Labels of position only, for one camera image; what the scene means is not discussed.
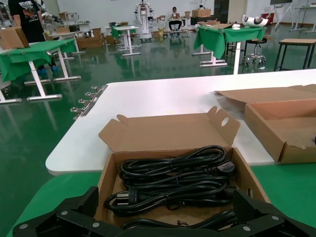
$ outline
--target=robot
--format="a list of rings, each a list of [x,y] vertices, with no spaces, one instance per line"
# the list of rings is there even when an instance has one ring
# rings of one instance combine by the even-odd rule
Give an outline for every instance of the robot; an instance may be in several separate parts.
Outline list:
[[[134,13],[138,24],[142,26],[142,33],[140,34],[141,42],[143,42],[143,40],[151,41],[152,33],[149,32],[149,24],[151,25],[153,23],[154,10],[151,9],[149,2],[145,2],[144,0],[142,0],[142,2],[136,4],[136,9]],[[138,20],[138,13],[140,14],[141,22],[139,22]]]
[[[268,19],[264,19],[262,17],[247,17],[246,15],[242,15],[241,22],[245,27],[264,27],[268,23]]]

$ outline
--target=white table leg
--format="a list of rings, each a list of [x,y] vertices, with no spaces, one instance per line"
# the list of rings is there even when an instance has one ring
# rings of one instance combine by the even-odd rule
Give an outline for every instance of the white table leg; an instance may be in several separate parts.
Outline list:
[[[130,32],[127,30],[129,54],[123,54],[123,56],[139,55],[140,53],[133,53],[132,40],[130,39]]]
[[[216,59],[213,55],[213,51],[211,52],[211,61],[201,61],[200,62],[200,68],[209,68],[209,67],[219,67],[219,66],[227,66],[227,63],[225,60],[222,59]]]
[[[10,99],[6,100],[2,91],[0,90],[0,104],[8,104],[8,103],[19,103],[22,99]]]
[[[46,95],[45,94],[45,91],[43,89],[43,86],[40,82],[40,78],[39,78],[39,75],[36,71],[36,68],[34,66],[34,63],[33,61],[29,61],[29,65],[30,65],[30,68],[31,68],[31,72],[32,72],[32,75],[33,75],[33,78],[36,82],[36,85],[39,89],[39,93],[40,93],[40,96],[32,96],[32,97],[28,97],[27,98],[27,101],[32,101],[32,100],[46,100],[46,99],[57,99],[57,98],[62,98],[63,96],[61,94],[57,94],[57,95]]]
[[[67,53],[64,53],[64,60],[73,60],[75,59],[74,57],[68,57]]]
[[[85,53],[85,51],[79,51],[77,40],[76,40],[75,36],[74,36],[74,39],[75,39],[76,52],[71,53],[71,54],[82,54],[82,53]]]
[[[295,23],[295,28],[290,30],[290,31],[301,31],[302,28],[298,29],[298,21],[300,19],[300,16],[301,16],[301,10],[300,9],[297,9],[298,10],[298,13],[297,13],[297,18],[296,18],[296,23]]]
[[[58,56],[59,56],[59,61],[61,68],[63,69],[64,77],[63,78],[55,78],[54,81],[61,81],[61,80],[72,80],[72,79],[80,79],[81,76],[74,76],[74,77],[69,77],[66,69],[66,65],[63,59],[63,54],[61,53],[60,48],[58,49]]]
[[[237,42],[236,51],[235,51],[234,75],[238,74],[239,58],[240,58],[240,45],[241,45],[241,42]]]
[[[305,33],[315,33],[316,32],[316,23],[313,25],[312,31],[306,31]]]
[[[212,52],[204,52],[204,45],[201,45],[201,51],[200,53],[193,53],[192,56],[196,56],[196,55],[205,55],[205,54],[211,54]]]

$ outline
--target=black power cable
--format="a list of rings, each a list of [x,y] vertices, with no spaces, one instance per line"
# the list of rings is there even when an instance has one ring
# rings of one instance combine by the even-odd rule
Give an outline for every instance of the black power cable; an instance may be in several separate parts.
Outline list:
[[[221,228],[231,225],[237,222],[237,218],[235,217],[235,213],[233,210],[223,211],[218,213],[211,218],[197,223],[191,226],[181,226],[180,221],[178,221],[178,225],[172,225],[160,221],[150,220],[150,219],[135,219],[126,222],[122,228],[123,230],[128,230],[135,227],[145,227],[145,228],[183,228],[183,229],[211,229],[211,230],[220,230]]]
[[[161,205],[174,210],[230,203],[235,188],[228,186],[229,175],[235,165],[226,156],[223,147],[208,146],[173,159],[128,160],[120,167],[128,191],[110,196],[104,206],[117,216],[134,216]]]

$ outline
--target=wooden table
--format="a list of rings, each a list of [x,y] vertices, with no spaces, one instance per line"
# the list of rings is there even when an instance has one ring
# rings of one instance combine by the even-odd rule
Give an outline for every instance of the wooden table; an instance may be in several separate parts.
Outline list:
[[[279,71],[289,71],[289,70],[291,70],[291,69],[283,68],[283,63],[284,63],[284,59],[285,59],[286,50],[287,50],[287,47],[289,45],[292,45],[292,46],[307,46],[307,52],[306,52],[306,56],[305,56],[305,60],[304,60],[304,64],[303,64],[303,69],[306,69],[307,61],[308,61],[307,69],[310,68],[311,62],[312,62],[312,58],[313,58],[313,54],[314,54],[314,50],[315,50],[316,39],[283,39],[283,40],[281,40],[279,42],[279,44],[280,44],[280,47],[278,49],[278,53],[277,53],[277,57],[276,57],[276,65],[275,65],[274,71],[276,71],[277,69],[279,69]],[[280,58],[280,54],[281,54],[281,50],[282,50],[282,46],[283,45],[285,45],[285,48],[284,48],[281,64],[278,65],[278,61],[279,61],[279,58]]]

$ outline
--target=black t-shirt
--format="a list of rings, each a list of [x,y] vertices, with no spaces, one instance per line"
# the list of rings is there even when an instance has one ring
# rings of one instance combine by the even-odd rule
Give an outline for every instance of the black t-shirt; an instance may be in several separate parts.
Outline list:
[[[19,15],[21,27],[29,43],[45,41],[38,11],[34,0],[9,0],[11,16]]]

